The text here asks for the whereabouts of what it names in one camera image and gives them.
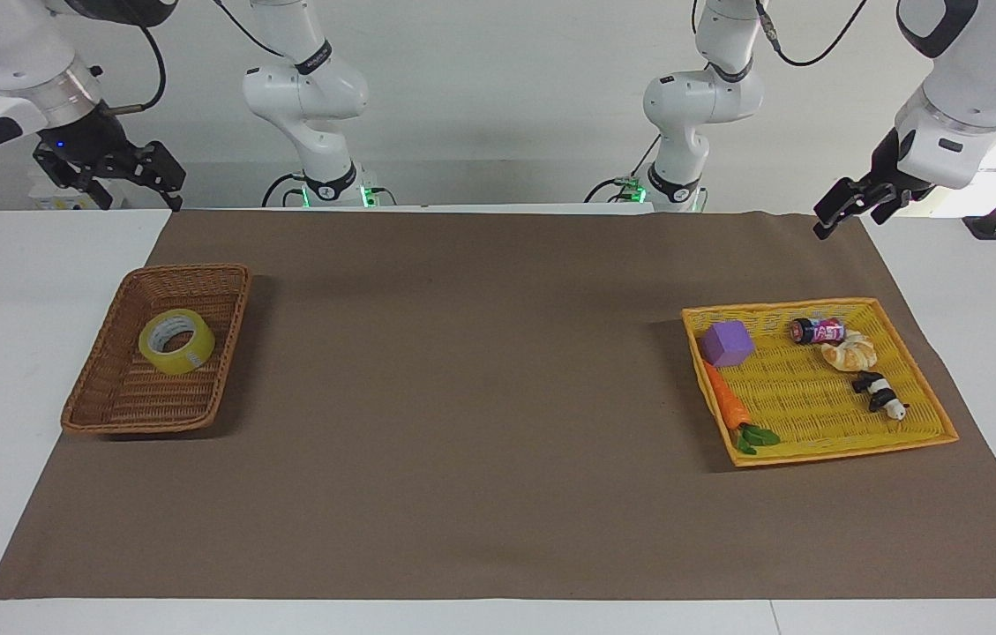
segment panda figurine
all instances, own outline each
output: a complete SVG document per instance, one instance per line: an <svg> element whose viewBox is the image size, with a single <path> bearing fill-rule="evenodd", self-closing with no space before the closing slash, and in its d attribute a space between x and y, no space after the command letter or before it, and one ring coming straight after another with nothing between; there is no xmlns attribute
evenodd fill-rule
<svg viewBox="0 0 996 635"><path fill-rule="evenodd" d="M857 374L857 379L851 382L851 386L854 387L854 392L870 393L870 411L872 413L877 413L878 410L882 409L894 421L900 422L905 418L905 410L909 407L908 403L902 403L901 399L897 399L894 389L889 387L889 382L880 373L862 370L861 373Z"/></svg>

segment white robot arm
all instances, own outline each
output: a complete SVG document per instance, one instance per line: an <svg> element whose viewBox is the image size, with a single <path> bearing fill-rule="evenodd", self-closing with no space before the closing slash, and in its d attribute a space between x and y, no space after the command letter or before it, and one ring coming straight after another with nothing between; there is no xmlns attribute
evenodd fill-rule
<svg viewBox="0 0 996 635"><path fill-rule="evenodd" d="M867 176L841 178L815 206L820 238L867 210L881 224L936 185L964 188L996 141L996 1L900 0L897 24L932 72L898 111Z"/></svg>
<svg viewBox="0 0 996 635"><path fill-rule="evenodd" d="M655 161L641 169L640 183L658 212L679 212L698 191L710 149L698 126L745 119L760 109L764 87L753 70L759 20L755 0L707 0L696 37L707 67L647 87L643 111L662 142Z"/></svg>
<svg viewBox="0 0 996 635"><path fill-rule="evenodd" d="M56 185L89 193L108 209L113 198L95 178L126 178L159 192L172 209L184 171L159 141L131 144L101 97L100 69L87 68L54 26L69 12L154 26L175 0L0 0L0 146L28 134L41 141L34 159Z"/></svg>
<svg viewBox="0 0 996 635"><path fill-rule="evenodd" d="M288 59L247 71L251 112L293 142L313 205L364 205L364 170L333 122L364 112L367 81L333 53L311 0L251 0L251 8L261 40Z"/></svg>

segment yellow wicker basket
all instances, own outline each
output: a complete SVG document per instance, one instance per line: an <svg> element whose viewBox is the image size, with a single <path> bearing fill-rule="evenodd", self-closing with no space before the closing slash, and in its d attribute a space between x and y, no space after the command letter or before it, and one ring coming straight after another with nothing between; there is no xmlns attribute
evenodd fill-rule
<svg viewBox="0 0 996 635"><path fill-rule="evenodd" d="M851 387L856 375L829 366L819 345L791 341L788 325L795 318L808 317L840 318L848 330L872 339L878 351L873 370L885 375L901 401L910 405L904 422L892 421L881 410L869 413L869 395L855 394ZM925 375L873 298L710 306L684 309L682 320L698 385L737 467L860 457L952 443L958 438ZM726 320L745 323L756 351L740 365L720 369L721 377L748 407L753 422L783 440L779 445L757 447L755 455L737 451L702 366L700 338L712 323Z"/></svg>

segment toy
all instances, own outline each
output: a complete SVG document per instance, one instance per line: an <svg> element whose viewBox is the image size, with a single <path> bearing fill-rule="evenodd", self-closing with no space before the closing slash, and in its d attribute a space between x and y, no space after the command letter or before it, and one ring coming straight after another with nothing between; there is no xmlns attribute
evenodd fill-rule
<svg viewBox="0 0 996 635"><path fill-rule="evenodd" d="M847 333L847 339L842 341L840 345L821 343L820 353L823 354L823 358L828 361L828 364L834 366L836 370L844 371L844 373L869 370L878 362L878 353L873 349L873 342L857 331Z"/></svg>
<svg viewBox="0 0 996 635"><path fill-rule="evenodd" d="M721 419L724 427L736 434L737 450L744 454L756 454L756 445L775 445L780 443L780 438L772 430L763 429L753 425L752 416L748 414L748 407L737 398L732 392L728 383L721 377L720 371L710 362L703 362L706 366L706 374L713 387L713 395L716 397L716 405L721 411Z"/></svg>
<svg viewBox="0 0 996 635"><path fill-rule="evenodd" d="M847 326L842 320L808 320L798 317L789 325L791 341L796 343L820 343L824 341L844 341L847 339Z"/></svg>
<svg viewBox="0 0 996 635"><path fill-rule="evenodd" d="M702 356L713 366L736 366L755 350L745 323L739 320L716 322L700 339Z"/></svg>
<svg viewBox="0 0 996 635"><path fill-rule="evenodd" d="M897 399L897 394L892 387L889 387L889 382L880 373L868 373L868 371L862 370L857 374L857 379L851 382L851 386L854 387L854 392L870 393L870 411L872 413L877 413L878 409L882 409L886 411L886 415L889 415L890 419L900 422L905 418L905 410L909 407L908 403L902 403L901 399Z"/></svg>

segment tape roll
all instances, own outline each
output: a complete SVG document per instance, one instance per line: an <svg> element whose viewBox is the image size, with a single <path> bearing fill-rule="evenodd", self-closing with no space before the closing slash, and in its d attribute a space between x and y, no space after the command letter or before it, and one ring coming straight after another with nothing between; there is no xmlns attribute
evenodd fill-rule
<svg viewBox="0 0 996 635"><path fill-rule="evenodd" d="M191 339L176 350L164 350L168 340L180 333L191 333ZM203 366L212 356L215 334L195 310L166 310L148 321L141 331L138 348L157 370L168 375L183 375Z"/></svg>

